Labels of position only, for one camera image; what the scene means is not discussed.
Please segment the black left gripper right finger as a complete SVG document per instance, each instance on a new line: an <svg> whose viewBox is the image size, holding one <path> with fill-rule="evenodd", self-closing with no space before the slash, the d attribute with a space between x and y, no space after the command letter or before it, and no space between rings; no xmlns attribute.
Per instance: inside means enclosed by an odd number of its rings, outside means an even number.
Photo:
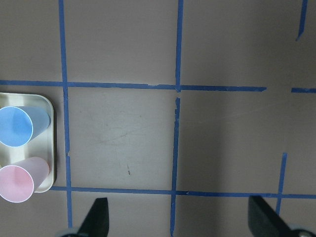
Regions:
<svg viewBox="0 0 316 237"><path fill-rule="evenodd" d="M254 237L296 236L261 196L248 199L248 227Z"/></svg>

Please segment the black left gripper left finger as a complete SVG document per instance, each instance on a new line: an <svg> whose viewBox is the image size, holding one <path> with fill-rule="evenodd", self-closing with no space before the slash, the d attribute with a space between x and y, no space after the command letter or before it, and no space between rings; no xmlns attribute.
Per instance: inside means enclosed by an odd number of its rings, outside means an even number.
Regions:
<svg viewBox="0 0 316 237"><path fill-rule="evenodd" d="M76 233L77 237L107 237L109 233L108 199L97 198Z"/></svg>

